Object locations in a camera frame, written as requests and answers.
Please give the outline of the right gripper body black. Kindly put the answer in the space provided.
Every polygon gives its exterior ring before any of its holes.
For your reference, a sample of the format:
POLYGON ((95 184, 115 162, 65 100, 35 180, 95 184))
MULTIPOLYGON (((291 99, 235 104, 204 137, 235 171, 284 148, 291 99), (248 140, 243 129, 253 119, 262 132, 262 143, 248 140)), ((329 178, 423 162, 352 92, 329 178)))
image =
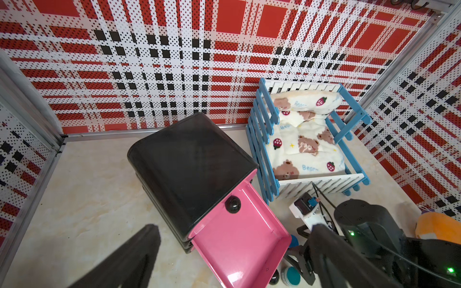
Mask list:
POLYGON ((313 285, 316 280, 313 261, 310 256, 308 227, 304 224, 297 228, 297 233, 306 239, 303 245, 288 248, 284 255, 284 259, 293 266, 300 276, 308 285, 313 285))

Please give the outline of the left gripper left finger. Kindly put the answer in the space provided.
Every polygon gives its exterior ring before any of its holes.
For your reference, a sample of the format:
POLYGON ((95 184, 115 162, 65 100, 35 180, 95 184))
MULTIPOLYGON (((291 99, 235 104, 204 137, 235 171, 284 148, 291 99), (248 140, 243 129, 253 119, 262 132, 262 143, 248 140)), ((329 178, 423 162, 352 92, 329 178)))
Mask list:
POLYGON ((161 245, 159 229, 148 224, 72 288, 146 288, 161 245))

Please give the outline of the blue paint can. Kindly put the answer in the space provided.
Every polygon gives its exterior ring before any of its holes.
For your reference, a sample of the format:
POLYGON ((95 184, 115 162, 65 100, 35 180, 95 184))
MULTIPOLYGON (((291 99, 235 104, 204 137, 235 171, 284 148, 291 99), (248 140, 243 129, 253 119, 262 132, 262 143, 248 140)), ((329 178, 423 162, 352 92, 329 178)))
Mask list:
POLYGON ((298 246, 299 246, 298 239, 296 238, 295 235, 291 235, 291 243, 289 245, 289 248, 294 248, 294 247, 298 247, 298 246))

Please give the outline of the orange plush whale toy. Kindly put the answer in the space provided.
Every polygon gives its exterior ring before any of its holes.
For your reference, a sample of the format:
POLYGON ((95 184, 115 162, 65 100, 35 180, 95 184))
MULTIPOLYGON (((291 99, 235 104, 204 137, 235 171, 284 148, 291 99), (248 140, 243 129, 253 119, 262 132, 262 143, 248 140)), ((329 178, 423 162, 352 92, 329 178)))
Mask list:
POLYGON ((461 222, 438 212, 427 212, 417 220, 415 235, 423 240, 461 244, 461 222))

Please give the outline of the pink drawer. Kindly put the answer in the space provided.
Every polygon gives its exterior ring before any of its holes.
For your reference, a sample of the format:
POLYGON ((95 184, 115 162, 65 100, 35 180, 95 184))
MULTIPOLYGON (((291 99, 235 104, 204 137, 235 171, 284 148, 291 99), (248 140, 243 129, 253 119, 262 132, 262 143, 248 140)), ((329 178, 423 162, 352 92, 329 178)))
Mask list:
POLYGON ((248 181, 217 204, 189 237, 224 288, 266 287, 292 241, 248 181))

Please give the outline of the blue white doll bed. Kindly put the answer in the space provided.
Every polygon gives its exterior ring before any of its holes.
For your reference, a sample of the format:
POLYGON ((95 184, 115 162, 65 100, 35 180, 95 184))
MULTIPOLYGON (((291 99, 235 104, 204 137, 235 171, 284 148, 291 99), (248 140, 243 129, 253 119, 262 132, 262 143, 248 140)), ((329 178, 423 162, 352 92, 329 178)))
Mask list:
POLYGON ((350 195, 370 180, 347 146, 368 113, 341 84, 261 79, 246 133, 262 197, 350 195))

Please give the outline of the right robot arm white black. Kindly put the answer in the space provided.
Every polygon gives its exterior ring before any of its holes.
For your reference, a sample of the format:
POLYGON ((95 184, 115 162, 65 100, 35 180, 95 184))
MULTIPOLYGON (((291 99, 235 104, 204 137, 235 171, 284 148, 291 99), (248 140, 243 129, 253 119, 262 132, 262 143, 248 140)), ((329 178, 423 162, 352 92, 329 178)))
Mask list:
POLYGON ((285 259, 323 288, 458 288, 461 246, 406 236, 383 206, 351 199, 336 206, 342 235, 313 226, 304 245, 285 259))

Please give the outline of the teal paint can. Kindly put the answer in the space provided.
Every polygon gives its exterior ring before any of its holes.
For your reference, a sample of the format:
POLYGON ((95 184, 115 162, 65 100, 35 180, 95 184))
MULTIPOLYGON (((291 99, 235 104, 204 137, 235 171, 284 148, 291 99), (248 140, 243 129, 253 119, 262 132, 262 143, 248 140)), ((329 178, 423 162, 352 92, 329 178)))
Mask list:
POLYGON ((285 267, 280 274, 280 279, 288 287, 296 287, 301 282, 301 276, 293 266, 285 267))

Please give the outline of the black pink drawer cabinet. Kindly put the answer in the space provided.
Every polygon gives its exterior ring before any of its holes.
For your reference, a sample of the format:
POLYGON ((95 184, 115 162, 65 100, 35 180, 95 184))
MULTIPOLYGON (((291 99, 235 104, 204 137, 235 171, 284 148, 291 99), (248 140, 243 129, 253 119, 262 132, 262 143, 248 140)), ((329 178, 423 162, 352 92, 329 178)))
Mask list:
POLYGON ((198 252, 191 231, 258 164, 205 114, 189 116, 147 136, 127 158, 145 192, 186 253, 198 252))

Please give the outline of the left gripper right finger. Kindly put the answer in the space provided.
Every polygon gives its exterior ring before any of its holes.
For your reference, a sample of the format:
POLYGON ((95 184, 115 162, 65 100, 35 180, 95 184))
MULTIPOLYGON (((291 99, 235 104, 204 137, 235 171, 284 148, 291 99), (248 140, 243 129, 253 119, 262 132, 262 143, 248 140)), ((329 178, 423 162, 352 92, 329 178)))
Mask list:
POLYGON ((309 236, 310 258, 323 288, 400 288, 327 226, 316 224, 309 236))

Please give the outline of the bear print blanket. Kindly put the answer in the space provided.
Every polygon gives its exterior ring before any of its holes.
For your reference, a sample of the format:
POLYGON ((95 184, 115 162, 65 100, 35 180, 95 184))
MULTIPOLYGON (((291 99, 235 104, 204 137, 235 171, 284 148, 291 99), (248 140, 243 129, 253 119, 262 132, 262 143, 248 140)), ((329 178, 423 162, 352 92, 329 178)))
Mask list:
POLYGON ((271 95, 280 122, 265 145, 279 181, 345 173, 345 159, 326 119, 343 102, 338 92, 288 91, 271 95))

